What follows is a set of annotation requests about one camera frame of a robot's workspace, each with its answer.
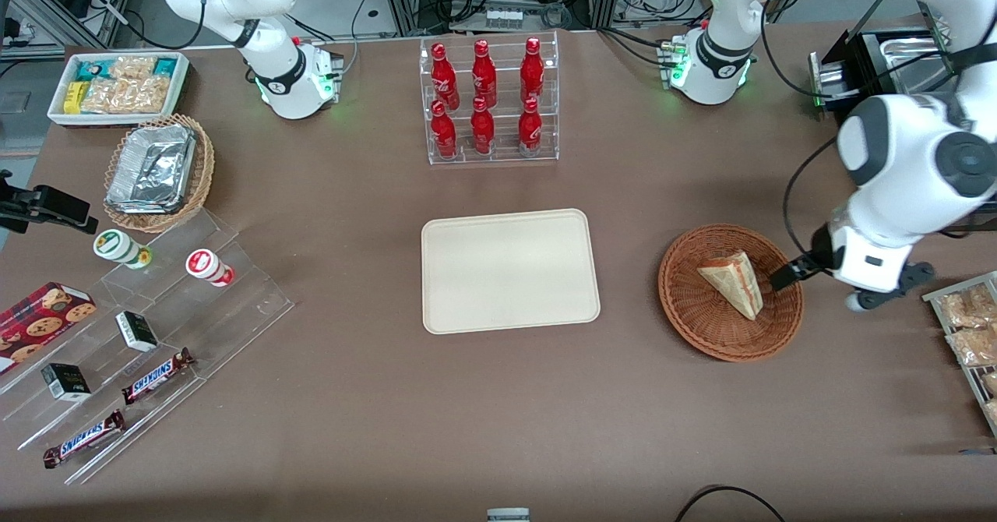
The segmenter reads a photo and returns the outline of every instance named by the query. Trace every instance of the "round wicker basket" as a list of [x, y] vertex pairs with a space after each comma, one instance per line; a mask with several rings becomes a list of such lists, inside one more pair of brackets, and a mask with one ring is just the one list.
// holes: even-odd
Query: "round wicker basket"
[[[730, 302], [697, 271], [706, 259], [748, 253], [755, 267], [763, 307], [754, 321]], [[769, 276], [788, 259], [772, 242], [745, 227], [710, 224], [680, 235], [661, 260], [658, 295], [665, 313], [689, 344], [730, 362], [769, 358], [800, 328], [804, 292], [799, 283], [775, 292]]]
[[[104, 203], [107, 215], [120, 227], [145, 231], [147, 234], [159, 234], [161, 231], [167, 230], [168, 227], [192, 217], [197, 209], [204, 205], [204, 199], [207, 199], [207, 192], [211, 188], [211, 174], [214, 172], [214, 148], [211, 146], [211, 139], [207, 138], [207, 134], [197, 124], [197, 121], [185, 115], [155, 118], [153, 121], [139, 125], [138, 128], [151, 129], [167, 127], [167, 125], [185, 125], [197, 134], [195, 159], [190, 163], [190, 179], [188, 180], [188, 191], [186, 191], [188, 194], [186, 194], [184, 206], [177, 213], [172, 214], [125, 214], [112, 210], [107, 206], [107, 203]], [[107, 173], [104, 174], [105, 189], [111, 187], [111, 179], [114, 177], [114, 170], [118, 168], [118, 158], [121, 157], [125, 139], [128, 139], [128, 135], [122, 138], [122, 141], [118, 143], [118, 149], [114, 150], [114, 156], [111, 156], [111, 164], [107, 166]]]

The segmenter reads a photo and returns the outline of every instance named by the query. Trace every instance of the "coca-cola bottle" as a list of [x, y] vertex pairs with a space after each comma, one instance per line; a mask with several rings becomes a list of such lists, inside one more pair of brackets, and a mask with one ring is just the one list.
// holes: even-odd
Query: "coca-cola bottle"
[[474, 131], [474, 149], [481, 156], [491, 155], [495, 148], [495, 119], [488, 111], [488, 102], [483, 97], [474, 98], [474, 114], [470, 117], [470, 128]]
[[484, 98], [489, 108], [499, 102], [499, 80], [495, 77], [495, 63], [488, 54], [488, 41], [474, 41], [474, 96]]
[[526, 103], [531, 97], [541, 99], [544, 92], [544, 61], [541, 60], [541, 40], [527, 39], [527, 56], [520, 66], [520, 98]]
[[460, 93], [456, 92], [456, 72], [446, 60], [446, 48], [442, 43], [434, 43], [430, 52], [433, 53], [433, 89], [437, 98], [446, 104], [446, 109], [456, 111], [460, 107]]
[[541, 127], [544, 127], [544, 121], [537, 114], [537, 98], [530, 97], [523, 102], [523, 114], [520, 115], [520, 153], [524, 157], [537, 156], [541, 150]]
[[433, 129], [433, 140], [437, 145], [439, 157], [444, 160], [455, 159], [456, 129], [453, 128], [453, 120], [446, 114], [446, 107], [440, 100], [433, 100], [430, 110], [433, 111], [430, 128]]

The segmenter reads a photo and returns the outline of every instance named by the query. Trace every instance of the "brown table surface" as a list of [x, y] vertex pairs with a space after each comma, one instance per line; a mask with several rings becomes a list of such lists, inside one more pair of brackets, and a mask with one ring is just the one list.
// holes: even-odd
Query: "brown table surface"
[[[773, 49], [802, 84], [805, 55], [843, 28], [773, 26]], [[997, 458], [956, 454], [993, 440], [919, 298], [857, 316], [848, 287], [813, 278], [793, 344], [747, 365], [695, 351], [661, 310], [658, 263], [688, 228], [744, 224], [797, 255], [784, 184], [833, 122], [766, 60], [730, 103], [701, 107], [602, 36], [558, 36], [562, 159], [539, 168], [428, 166], [417, 40], [364, 43], [342, 102], [299, 122], [260, 102], [235, 50], [189, 51], [179, 109], [217, 150], [207, 206], [297, 308], [83, 486], [6, 438], [0, 519], [463, 522], [523, 505], [540, 522], [660, 521], [711, 483], [790, 520], [995, 519]], [[88, 199], [107, 226], [121, 135], [53, 125], [32, 185]], [[794, 193], [801, 236], [852, 189], [820, 157]], [[423, 224], [563, 207], [588, 216], [598, 319], [424, 330]], [[997, 269], [992, 248], [931, 237], [914, 257], [935, 264], [934, 288]], [[0, 305], [110, 268], [89, 237], [32, 226], [0, 253]], [[713, 495], [687, 520], [721, 517], [770, 519]]]

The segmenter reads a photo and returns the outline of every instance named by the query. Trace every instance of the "red cookie box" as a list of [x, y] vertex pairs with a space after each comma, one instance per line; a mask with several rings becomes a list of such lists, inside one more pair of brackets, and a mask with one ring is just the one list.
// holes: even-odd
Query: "red cookie box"
[[0, 374], [24, 362], [97, 306], [86, 292], [49, 283], [0, 313]]

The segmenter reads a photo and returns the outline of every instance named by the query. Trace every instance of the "beige tray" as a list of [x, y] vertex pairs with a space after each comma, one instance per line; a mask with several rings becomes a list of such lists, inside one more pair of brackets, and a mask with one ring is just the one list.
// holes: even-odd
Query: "beige tray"
[[598, 316], [581, 210], [432, 220], [423, 227], [423, 324], [430, 333], [587, 323]]

